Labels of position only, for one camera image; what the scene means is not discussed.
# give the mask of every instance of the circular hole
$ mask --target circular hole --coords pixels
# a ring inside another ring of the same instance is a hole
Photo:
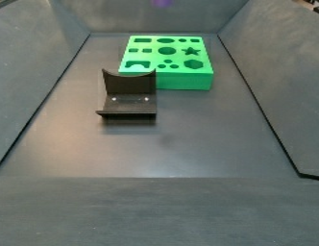
[[[160,43],[171,43],[171,42],[174,42],[174,40],[171,38],[159,38],[159,39],[156,39],[156,41],[160,42]]]
[[[162,55],[172,55],[175,53],[175,49],[171,48],[171,47],[163,47],[163,48],[159,48],[158,49],[158,52],[162,54]]]

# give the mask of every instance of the gray floor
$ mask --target gray floor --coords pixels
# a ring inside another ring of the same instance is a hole
[[[215,37],[211,91],[158,91],[155,126],[103,124],[99,69],[126,41],[89,38],[3,162],[0,246],[319,246],[319,182],[297,177]]]
[[[0,178],[0,246],[319,246],[319,182]]]
[[[215,36],[210,91],[158,90],[154,126],[107,126],[100,69],[128,35],[93,35],[3,162],[0,176],[297,178]]]

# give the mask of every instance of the green foam block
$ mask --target green foam block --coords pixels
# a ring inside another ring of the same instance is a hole
[[[155,69],[156,88],[209,90],[213,69],[200,37],[130,36],[118,69],[139,75]]]

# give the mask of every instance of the square hole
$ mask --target square hole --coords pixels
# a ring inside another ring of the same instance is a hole
[[[135,48],[128,49],[128,52],[130,52],[130,53],[135,53],[135,52],[138,52],[138,49],[135,49]]]
[[[151,53],[151,49],[143,49],[143,53]]]

